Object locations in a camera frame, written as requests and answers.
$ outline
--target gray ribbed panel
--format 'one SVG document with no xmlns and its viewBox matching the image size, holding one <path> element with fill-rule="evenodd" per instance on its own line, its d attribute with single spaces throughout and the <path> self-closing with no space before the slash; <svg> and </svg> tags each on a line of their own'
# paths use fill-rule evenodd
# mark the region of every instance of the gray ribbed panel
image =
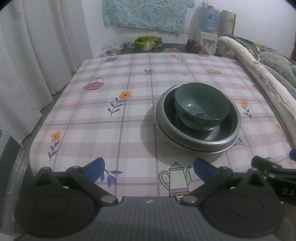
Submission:
<svg viewBox="0 0 296 241">
<path fill-rule="evenodd" d="M 47 241 L 25 235 L 20 241 Z M 170 197 L 125 197 L 104 207 L 84 230 L 55 241 L 280 241 L 274 235 L 236 238 L 210 226 L 197 208 L 185 207 Z"/>
</svg>

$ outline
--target teal floral cloth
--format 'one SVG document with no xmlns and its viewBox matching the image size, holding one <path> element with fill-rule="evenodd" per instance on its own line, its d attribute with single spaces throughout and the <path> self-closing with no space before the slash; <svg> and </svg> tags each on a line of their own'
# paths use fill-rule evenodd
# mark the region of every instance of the teal floral cloth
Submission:
<svg viewBox="0 0 296 241">
<path fill-rule="evenodd" d="M 102 0 L 105 26 L 159 29 L 182 33 L 187 7 L 194 0 Z"/>
</svg>

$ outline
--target green ceramic bowl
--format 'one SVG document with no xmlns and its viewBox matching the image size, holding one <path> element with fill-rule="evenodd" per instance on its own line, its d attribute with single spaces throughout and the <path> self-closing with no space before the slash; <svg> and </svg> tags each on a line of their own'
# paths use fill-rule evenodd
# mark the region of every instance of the green ceramic bowl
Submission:
<svg viewBox="0 0 296 241">
<path fill-rule="evenodd" d="M 180 120 L 195 130 L 211 130 L 229 113 L 229 100 L 216 88 L 203 83 L 186 83 L 175 92 Z"/>
</svg>

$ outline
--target metal screw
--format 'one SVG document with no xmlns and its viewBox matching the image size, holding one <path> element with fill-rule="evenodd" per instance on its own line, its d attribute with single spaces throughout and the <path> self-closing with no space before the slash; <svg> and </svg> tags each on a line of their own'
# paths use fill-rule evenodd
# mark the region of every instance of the metal screw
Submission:
<svg viewBox="0 0 296 241">
<path fill-rule="evenodd" d="M 187 203 L 195 203 L 197 201 L 197 197 L 191 196 L 191 195 L 184 196 L 182 199 L 184 202 L 187 202 Z"/>
<path fill-rule="evenodd" d="M 103 196 L 103 197 L 101 198 L 101 201 L 102 201 L 103 203 L 112 203 L 112 202 L 114 202 L 115 200 L 116 200 L 116 197 L 111 196 L 111 195 L 106 195 L 106 196 Z"/>
</svg>

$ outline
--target dark countertop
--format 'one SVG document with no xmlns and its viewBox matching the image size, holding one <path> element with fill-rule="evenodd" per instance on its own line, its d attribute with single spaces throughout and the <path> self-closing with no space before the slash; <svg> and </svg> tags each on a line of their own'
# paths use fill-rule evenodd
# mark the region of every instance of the dark countertop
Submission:
<svg viewBox="0 0 296 241">
<path fill-rule="evenodd" d="M 162 52 L 181 52 L 181 53 L 187 53 L 185 50 L 185 44 L 169 44 L 169 43 L 162 43 L 161 44 L 163 50 Z M 127 48 L 126 50 L 123 50 L 120 54 L 129 54 L 129 53 L 140 53 L 138 51 L 134 51 L 134 48 Z M 206 54 L 210 55 L 205 48 L 202 46 L 200 54 Z"/>
</svg>

